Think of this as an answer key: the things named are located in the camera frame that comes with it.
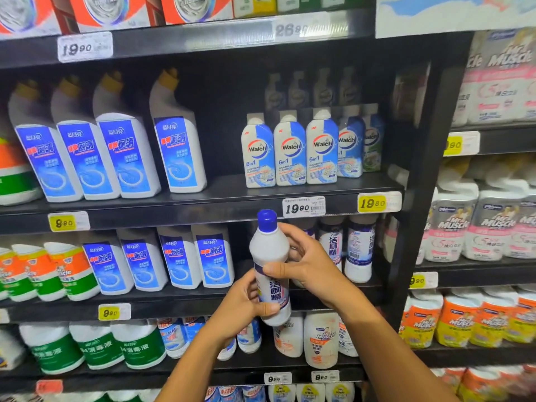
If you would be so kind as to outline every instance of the blue bottle cap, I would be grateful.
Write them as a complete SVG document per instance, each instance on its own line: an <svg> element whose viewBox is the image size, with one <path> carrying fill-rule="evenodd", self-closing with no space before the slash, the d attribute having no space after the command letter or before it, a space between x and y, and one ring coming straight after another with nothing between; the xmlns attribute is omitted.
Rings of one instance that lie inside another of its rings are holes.
<svg viewBox="0 0 536 402"><path fill-rule="evenodd" d="M261 210L257 213L259 230L263 233L271 233L277 230L277 214L273 210Z"/></svg>

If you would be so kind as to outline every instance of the green label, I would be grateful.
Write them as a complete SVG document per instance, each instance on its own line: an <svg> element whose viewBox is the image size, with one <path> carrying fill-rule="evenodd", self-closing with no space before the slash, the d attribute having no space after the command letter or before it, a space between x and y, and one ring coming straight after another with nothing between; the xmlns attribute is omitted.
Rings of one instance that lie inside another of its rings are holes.
<svg viewBox="0 0 536 402"><path fill-rule="evenodd" d="M97 286L97 279L95 279L95 274L92 272L89 275L86 275L85 277L81 277L77 280L70 280L74 279L73 277L65 277L62 279L63 287L65 288L65 291L68 295L79 295L81 293L87 292L88 290L92 290L95 286Z"/></svg>
<svg viewBox="0 0 536 402"><path fill-rule="evenodd" d="M8 291L9 296L20 296L24 293L28 293L34 290L34 286L30 282L30 279L28 279L27 277L24 277L18 281L7 282L11 279L15 278L3 279L4 288L6 288L6 290Z"/></svg>
<svg viewBox="0 0 536 402"><path fill-rule="evenodd" d="M118 343L125 356L125 362L136 367L150 364L166 352L158 329L154 329L151 334L139 340L125 343L118 341Z"/></svg>
<svg viewBox="0 0 536 402"><path fill-rule="evenodd" d="M78 346L84 353L90 368L105 365L121 357L121 349L111 333L92 341L79 341Z"/></svg>
<svg viewBox="0 0 536 402"><path fill-rule="evenodd" d="M51 293L56 293L57 291L63 289L63 285L62 282L59 280L59 277L51 277L50 279L45 279L44 281L40 281L37 279L30 278L34 288L40 295L49 295Z"/></svg>
<svg viewBox="0 0 536 402"><path fill-rule="evenodd" d="M36 187L37 182L31 171L9 176L0 176L0 196L26 192L35 189Z"/></svg>
<svg viewBox="0 0 536 402"><path fill-rule="evenodd" d="M45 374L54 374L77 363L82 352L70 334L43 346L30 347Z"/></svg>

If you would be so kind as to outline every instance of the price tag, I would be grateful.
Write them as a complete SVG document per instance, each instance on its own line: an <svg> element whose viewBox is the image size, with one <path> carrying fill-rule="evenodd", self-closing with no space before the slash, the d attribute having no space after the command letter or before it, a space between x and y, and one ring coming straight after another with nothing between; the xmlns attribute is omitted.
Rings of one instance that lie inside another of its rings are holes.
<svg viewBox="0 0 536 402"><path fill-rule="evenodd" d="M87 212L49 213L48 223L50 230L54 233L89 230L91 228Z"/></svg>
<svg viewBox="0 0 536 402"><path fill-rule="evenodd" d="M272 32L273 40L277 43L299 42L333 35L327 12L278 16L272 22Z"/></svg>
<svg viewBox="0 0 536 402"><path fill-rule="evenodd" d="M358 213L393 213L402 209L402 193L360 193Z"/></svg>
<svg viewBox="0 0 536 402"><path fill-rule="evenodd" d="M113 55L114 38L110 31L58 37L58 60L61 63L108 59Z"/></svg>
<svg viewBox="0 0 536 402"><path fill-rule="evenodd" d="M99 320L130 320L130 303L110 303L99 305Z"/></svg>
<svg viewBox="0 0 536 402"><path fill-rule="evenodd" d="M283 217L317 217L326 214L326 198L324 196L297 197L283 199Z"/></svg>
<svg viewBox="0 0 536 402"><path fill-rule="evenodd" d="M265 372L264 385L292 384L292 372Z"/></svg>
<svg viewBox="0 0 536 402"><path fill-rule="evenodd" d="M7 309L0 309L0 324L7 324L10 322L9 313Z"/></svg>
<svg viewBox="0 0 536 402"><path fill-rule="evenodd" d="M39 396L46 395L47 393L62 393L63 392L63 380L62 379L40 379L35 384L35 393Z"/></svg>
<svg viewBox="0 0 536 402"><path fill-rule="evenodd" d="M479 131L449 132L443 156L476 155L479 151Z"/></svg>
<svg viewBox="0 0 536 402"><path fill-rule="evenodd" d="M311 382L339 382L339 370L311 371Z"/></svg>
<svg viewBox="0 0 536 402"><path fill-rule="evenodd" d="M410 289L434 289L439 283L437 272L415 272L411 277Z"/></svg>

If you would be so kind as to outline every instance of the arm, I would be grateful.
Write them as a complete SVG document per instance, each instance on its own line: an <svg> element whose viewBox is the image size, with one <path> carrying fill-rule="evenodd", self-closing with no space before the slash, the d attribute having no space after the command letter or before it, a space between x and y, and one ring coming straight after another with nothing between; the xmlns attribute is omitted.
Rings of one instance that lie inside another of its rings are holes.
<svg viewBox="0 0 536 402"><path fill-rule="evenodd" d="M298 279L343 319L381 402L458 402L448 386L402 341L363 292L337 269L321 244L296 226L279 223L291 244L289 263L264 273Z"/></svg>
<svg viewBox="0 0 536 402"><path fill-rule="evenodd" d="M255 316L271 316L279 308L278 303L259 303L255 270L249 270L231 286L216 312L199 330L155 402L202 402L219 352Z"/></svg>

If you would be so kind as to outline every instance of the product box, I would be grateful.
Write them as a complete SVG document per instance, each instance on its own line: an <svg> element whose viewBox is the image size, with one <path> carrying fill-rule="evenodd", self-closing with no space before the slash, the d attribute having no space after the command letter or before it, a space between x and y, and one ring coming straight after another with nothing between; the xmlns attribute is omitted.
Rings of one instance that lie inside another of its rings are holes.
<svg viewBox="0 0 536 402"><path fill-rule="evenodd" d="M233 6L235 18L277 14L276 0L233 0Z"/></svg>
<svg viewBox="0 0 536 402"><path fill-rule="evenodd" d="M77 32L69 0L0 0L0 40Z"/></svg>
<svg viewBox="0 0 536 402"><path fill-rule="evenodd" d="M160 0L71 0L80 32L164 25Z"/></svg>
<svg viewBox="0 0 536 402"><path fill-rule="evenodd" d="M233 0L162 0L166 24L230 20Z"/></svg>

